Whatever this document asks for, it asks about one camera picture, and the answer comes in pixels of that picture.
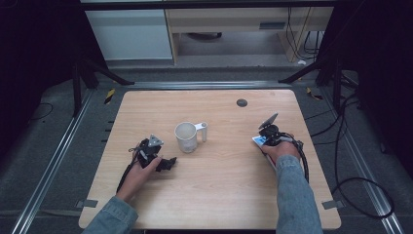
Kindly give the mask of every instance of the mug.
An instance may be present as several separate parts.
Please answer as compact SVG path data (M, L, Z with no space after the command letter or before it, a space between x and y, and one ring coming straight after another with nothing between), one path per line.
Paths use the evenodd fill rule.
M203 132L203 142L207 141L207 123L194 125L190 122L183 122L176 126L175 135L178 140L179 149L184 153L193 152L197 146L197 132Z

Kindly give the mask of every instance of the person's left hand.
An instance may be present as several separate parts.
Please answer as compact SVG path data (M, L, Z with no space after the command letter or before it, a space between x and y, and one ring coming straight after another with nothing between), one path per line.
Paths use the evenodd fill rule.
M157 157L144 169L136 162L131 170L129 171L127 177L125 178L124 184L122 184L121 189L119 189L116 196L126 203L130 202L134 194L142 187L142 185L148 180L149 176L155 172L158 165L161 163L162 157Z

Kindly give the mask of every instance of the blue denim jacket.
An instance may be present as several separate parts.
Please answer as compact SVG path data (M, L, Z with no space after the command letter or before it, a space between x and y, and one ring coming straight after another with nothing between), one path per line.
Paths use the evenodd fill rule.
M279 182L277 233L322 233L313 190L297 158L281 156L276 172ZM134 208L112 197L83 233L129 233L136 220Z

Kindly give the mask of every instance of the hand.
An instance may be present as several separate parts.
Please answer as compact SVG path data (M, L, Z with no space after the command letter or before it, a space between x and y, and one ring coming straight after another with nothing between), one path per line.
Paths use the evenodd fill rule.
M274 162L277 162L282 155L292 155L300 161L300 154L291 142L282 141L277 146L262 145L261 150L270 155Z
M116 196L126 203L130 202L134 194L148 180L149 176L155 172L158 165L161 163L162 157L157 157L144 169L139 163L135 163L125 178L124 184L119 189Z

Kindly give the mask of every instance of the gray carpet floor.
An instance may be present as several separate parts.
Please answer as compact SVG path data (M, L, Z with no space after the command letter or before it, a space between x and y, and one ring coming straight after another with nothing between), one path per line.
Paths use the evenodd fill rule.
M136 69L115 70L122 77L137 81L234 81L234 80L278 80L292 74L293 68L232 68L232 69ZM319 132L334 121L334 116L327 103L330 97L315 99L307 95L306 87L311 87L314 95L328 94L330 87L324 92L315 85L312 73L302 81L287 87L294 91L305 118L321 114L306 120L310 134ZM91 104L86 111L79 129L74 136L55 179L40 207L40 210L81 211L75 208L78 200L85 199L94 179L98 162L109 137L111 121L122 101L122 96L130 88L121 87L103 76L99 76L99 87L94 90ZM109 104L104 104L109 89L116 92ZM268 89L286 89L286 87L267 87ZM44 93L41 104L33 118L47 115L38 120L32 120L25 133L21 135L10 151L13 158L6 172L2 172L0 181L0 226L1 233L10 233L19 212L30 198L37 182L46 170L61 137L63 136L73 111L71 82L64 82L52 87ZM353 91L344 90L348 96ZM407 175L394 155L380 151L380 141L375 135L370 122L357 109L357 103L347 108L347 133L357 142L357 146L367 161L377 181L388 189L395 202L395 214L405 233L413 232L413 193L412 179ZM327 133L316 136L313 142L316 146L321 166L327 178L329 187L335 186L334 179L334 144L323 144L333 141L338 128L334 127ZM346 145L339 143L338 171L341 179L358 176L355 164L349 156ZM360 182L352 182L343 186L346 195L361 208L375 214L365 186ZM339 193L334 194L335 200L343 200ZM337 230L326 230L325 233L388 233L379 219L367 217L355 208L346 204L339 210L342 226ZM28 233L80 233L79 217L38 214Z

